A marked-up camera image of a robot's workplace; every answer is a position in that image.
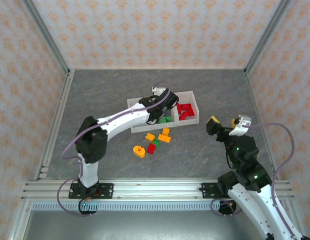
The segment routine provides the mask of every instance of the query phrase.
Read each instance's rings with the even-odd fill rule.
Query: red block
[[[181,114],[181,109],[180,109],[180,104],[177,103],[177,111],[178,111],[178,114]]]
[[[153,145],[152,143],[149,144],[148,148],[147,148],[147,153],[149,154],[153,154],[155,151],[156,145]]]
[[[191,106],[190,106],[189,109],[187,109],[187,112],[188,112],[188,116],[189,117],[195,116],[194,110],[193,110],[193,108]]]
[[[188,111],[185,111],[179,116],[179,120],[183,121],[186,119],[187,116],[188,116]]]
[[[191,104],[190,104],[190,103],[181,104],[181,105],[180,105],[180,109],[181,109],[182,111],[187,111],[189,108],[191,108]]]

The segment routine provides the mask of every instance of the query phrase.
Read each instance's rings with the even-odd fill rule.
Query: black mounting plate
[[[228,195],[224,195],[217,188],[216,182],[203,182],[199,189],[203,193],[203,199],[228,199]]]
[[[98,195],[94,195],[94,199],[112,199],[113,198],[113,192],[114,192],[114,184],[113,183],[102,183],[100,182],[98,184],[96,193],[99,193]],[[83,199],[84,196],[80,195],[80,185],[78,183],[72,183],[70,185],[69,190],[69,199]]]

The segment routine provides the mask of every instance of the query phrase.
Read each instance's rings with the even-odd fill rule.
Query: wall
[[[33,180],[64,75],[20,0],[0,0],[0,239]]]
[[[292,180],[310,233],[310,0],[292,1],[249,78],[262,121],[284,123],[294,135],[295,155],[281,176]],[[279,165],[289,137],[278,127],[266,134]]]
[[[280,0],[34,0],[70,68],[243,69]]]

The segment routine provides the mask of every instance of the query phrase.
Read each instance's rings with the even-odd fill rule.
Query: yellow block
[[[165,142],[165,143],[170,143],[171,137],[160,134],[158,137],[158,140]]]
[[[208,119],[207,122],[209,122],[209,120],[211,120],[211,119],[213,119],[215,123],[218,123],[218,124],[220,123],[220,122],[217,120],[217,118],[215,118],[215,116],[211,116],[210,119]]]
[[[163,133],[162,134],[165,135],[165,136],[168,136],[169,135],[169,131],[170,131],[170,129],[165,127],[163,129]]]
[[[155,135],[151,134],[151,133],[147,133],[146,135],[146,140],[149,141],[149,142],[153,142],[153,140],[155,139]]]
[[[133,151],[134,151],[134,154],[140,158],[143,158],[146,154],[145,149],[141,146],[134,146]]]
[[[232,127],[233,129],[236,127],[236,124],[234,123],[234,121],[235,121],[235,119],[233,118],[233,119],[231,120],[231,127]]]

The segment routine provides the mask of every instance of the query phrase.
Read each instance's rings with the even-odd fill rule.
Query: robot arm
[[[82,162],[82,176],[78,183],[78,198],[89,198],[98,188],[98,161],[105,155],[107,142],[115,135],[138,124],[155,124],[166,110],[172,109],[179,101],[177,95],[169,89],[154,88],[154,95],[144,97],[138,103],[112,116],[94,119],[87,117],[78,133],[98,124],[76,141],[76,150]]]
[[[216,140],[224,143],[230,171],[218,178],[218,189],[231,197],[254,223],[264,239],[290,240],[290,232],[279,216],[271,198],[271,180],[264,167],[257,161],[259,152],[253,137],[244,135],[250,118],[239,115],[234,128],[222,127],[212,117],[206,125],[209,135],[217,134]],[[279,209],[297,240],[309,240],[290,221],[282,205]]]

